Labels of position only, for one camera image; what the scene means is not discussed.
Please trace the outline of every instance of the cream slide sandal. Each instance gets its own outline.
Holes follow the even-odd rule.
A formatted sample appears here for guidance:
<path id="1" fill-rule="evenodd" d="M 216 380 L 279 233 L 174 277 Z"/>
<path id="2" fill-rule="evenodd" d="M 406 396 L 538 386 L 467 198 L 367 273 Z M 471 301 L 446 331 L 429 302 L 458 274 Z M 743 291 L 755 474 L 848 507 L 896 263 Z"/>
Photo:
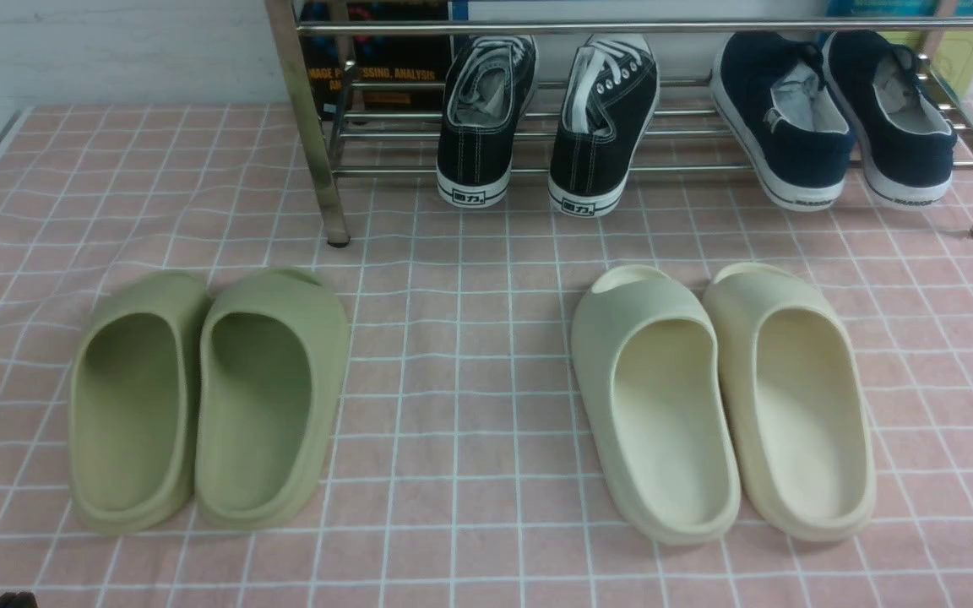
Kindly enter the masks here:
<path id="1" fill-rule="evenodd" d="M 794 274 L 756 263 L 719 272 L 704 305 L 749 500 L 799 539 L 853 535 L 876 489 L 862 389 L 835 311 Z"/>
<path id="2" fill-rule="evenodd" d="M 606 484 L 633 526 L 668 544 L 717 538 L 741 500 L 698 299 L 649 266 L 603 274 L 573 318 L 573 366 Z"/>
<path id="3" fill-rule="evenodd" d="M 263 269 L 214 301 L 201 333 L 197 493 L 209 522 L 280 526 L 317 488 L 348 362 L 336 294 Z"/>

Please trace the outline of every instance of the book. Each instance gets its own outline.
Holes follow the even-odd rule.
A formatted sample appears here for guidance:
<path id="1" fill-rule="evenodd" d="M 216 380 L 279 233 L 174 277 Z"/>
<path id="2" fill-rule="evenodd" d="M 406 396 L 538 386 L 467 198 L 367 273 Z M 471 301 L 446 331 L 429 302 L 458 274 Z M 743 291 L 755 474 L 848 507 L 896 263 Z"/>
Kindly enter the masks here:
<path id="1" fill-rule="evenodd" d="M 348 3 L 351 20 L 467 20 L 466 3 Z M 301 22 L 329 20 L 329 5 L 308 1 Z M 359 78 L 363 81 L 444 82 L 453 61 L 453 40 L 447 35 L 356 35 Z M 302 38 L 302 56 L 310 76 L 314 104 L 324 120 L 331 120 L 344 76 L 336 41 L 328 37 Z M 363 105 L 380 111 L 440 111 L 441 90 L 364 91 Z"/>

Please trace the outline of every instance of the slide sandal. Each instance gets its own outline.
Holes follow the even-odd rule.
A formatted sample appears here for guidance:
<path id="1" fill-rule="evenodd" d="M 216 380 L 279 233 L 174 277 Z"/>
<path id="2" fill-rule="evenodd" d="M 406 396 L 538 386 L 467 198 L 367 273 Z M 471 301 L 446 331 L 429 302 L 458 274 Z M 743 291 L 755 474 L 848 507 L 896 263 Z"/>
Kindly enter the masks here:
<path id="1" fill-rule="evenodd" d="M 719 272 L 704 305 L 742 484 L 764 519 L 807 541 L 848 538 L 876 502 L 862 389 L 846 330 L 814 287 L 742 263 Z"/>
<path id="2" fill-rule="evenodd" d="M 741 500 L 696 296 L 660 270 L 603 274 L 573 318 L 573 366 L 607 487 L 633 526 L 668 544 L 717 538 Z"/>
<path id="3" fill-rule="evenodd" d="M 93 312 L 73 361 L 68 409 L 73 509 L 93 530 L 143 530 L 189 499 L 208 309 L 204 282 L 159 272 Z"/>
<path id="4" fill-rule="evenodd" d="M 235 529 L 280 526 L 318 485 L 351 329 L 314 274 L 264 269 L 217 297 L 201 333 L 197 493 Z"/>

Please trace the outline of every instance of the canvas sneaker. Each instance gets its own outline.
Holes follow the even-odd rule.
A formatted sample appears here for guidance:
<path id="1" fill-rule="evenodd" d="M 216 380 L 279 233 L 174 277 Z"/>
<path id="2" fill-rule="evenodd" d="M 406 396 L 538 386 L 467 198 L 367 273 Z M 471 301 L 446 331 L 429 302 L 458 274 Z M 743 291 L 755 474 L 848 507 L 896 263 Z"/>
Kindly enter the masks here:
<path id="1" fill-rule="evenodd" d="M 821 50 L 738 32 L 715 55 L 711 96 L 772 203 L 827 209 L 843 192 L 854 135 L 828 93 Z"/>
<path id="2" fill-rule="evenodd" d="M 919 209 L 953 181 L 956 131 L 918 80 L 919 59 L 876 31 L 837 32 L 824 46 L 825 78 L 862 147 L 877 201 Z"/>
<path id="3" fill-rule="evenodd" d="M 557 210 L 598 218 L 617 207 L 659 99 L 643 35 L 593 35 L 576 51 L 548 181 Z"/>
<path id="4" fill-rule="evenodd" d="M 513 137 L 532 100 L 538 51 L 529 35 L 484 35 L 445 76 L 438 193 L 456 207 L 496 204 L 509 188 Z"/>

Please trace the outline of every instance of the shoe rack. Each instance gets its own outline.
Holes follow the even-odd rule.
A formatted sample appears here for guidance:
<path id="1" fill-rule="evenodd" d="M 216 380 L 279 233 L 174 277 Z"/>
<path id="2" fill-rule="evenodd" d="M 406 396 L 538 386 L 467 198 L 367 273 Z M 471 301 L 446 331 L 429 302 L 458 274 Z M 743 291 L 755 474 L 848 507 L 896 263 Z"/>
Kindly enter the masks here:
<path id="1" fill-rule="evenodd" d="M 938 11 L 932 17 L 879 17 L 879 19 L 858 19 L 857 17 L 827 17 L 827 19 L 740 19 L 740 20 L 534 20 L 534 22 L 351 22 L 345 0 L 329 0 L 331 22 L 298 22 L 293 0 L 265 0 L 269 24 L 280 64 L 285 76 L 287 93 L 291 98 L 292 109 L 298 132 L 302 138 L 302 149 L 306 163 L 313 178 L 314 197 L 325 226 L 329 245 L 346 247 L 351 242 L 347 223 L 344 219 L 343 205 L 340 204 L 341 177 L 395 177 L 425 176 L 435 174 L 433 163 L 422 166 L 356 166 L 343 162 L 344 143 L 349 139 L 358 141 L 432 141 L 437 132 L 432 128 L 421 127 L 424 123 L 441 120 L 440 112 L 431 111 L 363 111 L 356 93 L 362 91 L 410 91 L 440 90 L 440 82 L 363 82 L 359 80 L 353 35 L 555 35 L 580 34 L 580 32 L 611 31 L 625 34 L 702 34 L 702 32 L 732 32 L 747 30 L 772 31 L 842 31 L 842 30 L 884 30 L 884 31 L 923 31 L 924 39 L 919 57 L 922 59 L 920 78 L 926 81 L 934 100 L 938 102 L 943 114 L 949 117 L 962 141 L 973 154 L 973 116 L 970 108 L 963 106 L 949 82 L 943 80 L 932 68 L 929 57 L 938 49 L 941 37 L 946 30 L 973 30 L 973 17 L 953 17 L 958 0 L 941 0 Z M 313 94 L 310 92 L 308 65 L 300 46 L 301 37 L 332 37 L 336 39 L 337 52 L 344 65 L 343 86 L 337 100 L 337 112 L 332 121 L 329 135 L 325 135 Z M 664 88 L 678 86 L 705 86 L 706 78 L 661 80 Z M 565 83 L 541 82 L 540 90 L 564 90 Z M 717 117 L 715 109 L 707 108 L 670 108 L 656 109 L 657 118 L 671 117 Z M 557 120 L 557 112 L 529 112 L 525 119 L 533 121 Z M 401 124 L 403 127 L 385 130 L 362 130 L 356 123 L 363 121 L 383 121 Z M 553 138 L 549 130 L 518 130 L 517 141 L 528 139 Z M 646 138 L 730 138 L 726 126 L 700 128 L 653 128 L 645 134 Z M 973 158 L 954 162 L 957 170 L 973 170 Z M 748 163 L 721 163 L 721 165 L 668 165 L 647 166 L 634 162 L 634 173 L 721 173 L 750 171 Z M 541 174 L 547 166 L 514 166 L 513 174 Z M 970 227 L 973 237 L 973 225 Z"/>

